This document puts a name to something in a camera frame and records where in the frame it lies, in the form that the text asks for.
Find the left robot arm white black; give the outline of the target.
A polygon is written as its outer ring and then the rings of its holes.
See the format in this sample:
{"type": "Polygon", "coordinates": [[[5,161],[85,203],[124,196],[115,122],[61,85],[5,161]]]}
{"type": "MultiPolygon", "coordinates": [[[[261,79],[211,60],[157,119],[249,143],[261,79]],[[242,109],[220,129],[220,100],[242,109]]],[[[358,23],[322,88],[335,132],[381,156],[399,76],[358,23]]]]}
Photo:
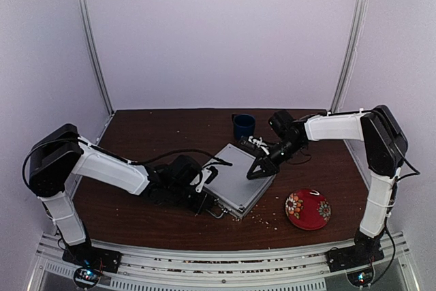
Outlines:
{"type": "Polygon", "coordinates": [[[67,123],[32,147],[22,165],[22,179],[44,204],[66,250],[81,265],[92,266],[98,252],[66,193],[69,176],[89,177],[155,204],[183,206],[196,214],[211,208],[215,200],[204,186],[217,177],[217,168],[202,167],[187,151],[177,155],[170,164],[158,166],[134,162],[93,144],[67,123]]]}

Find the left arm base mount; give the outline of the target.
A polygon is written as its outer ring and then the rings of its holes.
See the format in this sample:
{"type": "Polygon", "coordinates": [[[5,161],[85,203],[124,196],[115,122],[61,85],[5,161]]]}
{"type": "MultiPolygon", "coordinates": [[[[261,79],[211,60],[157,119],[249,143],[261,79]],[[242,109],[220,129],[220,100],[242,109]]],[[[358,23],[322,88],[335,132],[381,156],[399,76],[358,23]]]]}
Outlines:
{"type": "Polygon", "coordinates": [[[97,247],[66,249],[62,260],[78,266],[73,273],[73,282],[81,289],[95,287],[104,273],[117,273],[122,254],[118,251],[97,247]]]}

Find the aluminium poker case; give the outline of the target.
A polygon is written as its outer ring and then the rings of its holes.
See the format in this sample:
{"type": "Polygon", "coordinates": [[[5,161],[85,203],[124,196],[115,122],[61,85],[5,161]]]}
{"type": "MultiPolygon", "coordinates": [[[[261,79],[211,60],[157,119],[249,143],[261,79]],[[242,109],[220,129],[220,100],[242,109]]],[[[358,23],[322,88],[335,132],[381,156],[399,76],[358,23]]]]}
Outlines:
{"type": "Polygon", "coordinates": [[[264,195],[275,176],[249,180],[247,173],[255,157],[227,144],[216,154],[231,166],[215,165],[218,174],[203,190],[217,200],[217,204],[237,219],[243,219],[264,195]]]}

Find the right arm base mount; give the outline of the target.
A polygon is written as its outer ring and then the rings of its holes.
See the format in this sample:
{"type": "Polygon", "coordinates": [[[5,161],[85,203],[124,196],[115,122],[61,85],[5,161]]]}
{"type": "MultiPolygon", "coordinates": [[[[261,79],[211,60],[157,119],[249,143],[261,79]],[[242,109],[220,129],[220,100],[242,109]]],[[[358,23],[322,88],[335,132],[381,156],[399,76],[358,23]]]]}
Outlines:
{"type": "Polygon", "coordinates": [[[331,273],[345,271],[347,280],[354,287],[368,287],[375,280],[373,264],[384,259],[384,253],[376,249],[371,254],[358,253],[356,246],[333,247],[326,252],[326,261],[331,273]]]}

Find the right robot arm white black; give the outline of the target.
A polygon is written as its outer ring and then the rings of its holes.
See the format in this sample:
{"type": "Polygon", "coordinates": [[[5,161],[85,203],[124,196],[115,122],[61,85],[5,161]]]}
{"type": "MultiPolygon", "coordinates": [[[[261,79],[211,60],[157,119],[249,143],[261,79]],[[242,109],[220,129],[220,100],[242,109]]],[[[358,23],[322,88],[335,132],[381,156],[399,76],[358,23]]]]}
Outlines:
{"type": "Polygon", "coordinates": [[[386,233],[386,220],[396,196],[401,168],[408,161],[408,141],[389,107],[378,105],[356,112],[312,114],[299,119],[280,110],[269,119],[279,142],[256,155],[247,172],[249,180],[277,174],[280,165],[309,142],[359,140],[364,143],[371,184],[364,216],[349,250],[354,264],[364,264],[375,254],[386,233]]]}

